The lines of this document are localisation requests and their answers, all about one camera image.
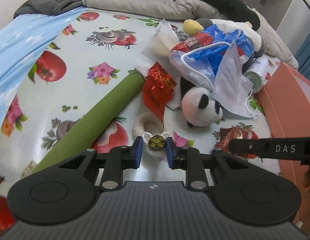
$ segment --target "blue fabric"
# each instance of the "blue fabric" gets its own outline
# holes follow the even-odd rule
[[[31,67],[60,32],[85,10],[79,7],[58,16],[20,15],[0,31],[0,128]]]
[[[295,55],[299,62],[299,72],[310,80],[310,35]]]

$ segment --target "panda plush toy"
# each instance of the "panda plush toy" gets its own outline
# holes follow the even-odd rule
[[[181,78],[182,111],[189,127],[208,126],[223,117],[222,106],[212,99],[211,92]]]

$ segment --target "cylindrical container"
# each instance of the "cylindrical container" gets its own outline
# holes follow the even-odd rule
[[[268,59],[266,57],[259,57],[255,59],[253,64],[243,74],[253,83],[253,93],[257,93],[262,89],[267,71]]]

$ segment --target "orange cardboard box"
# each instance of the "orange cardboard box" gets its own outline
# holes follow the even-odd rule
[[[273,138],[310,136],[310,81],[286,63],[282,63],[258,93]],[[307,203],[303,195],[303,174],[308,166],[298,161],[279,161],[282,177],[300,190],[302,203],[294,220],[301,219]]]

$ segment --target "blue curtain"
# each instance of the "blue curtain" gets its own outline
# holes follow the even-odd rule
[[[310,35],[295,57],[299,62],[299,72],[310,80]]]

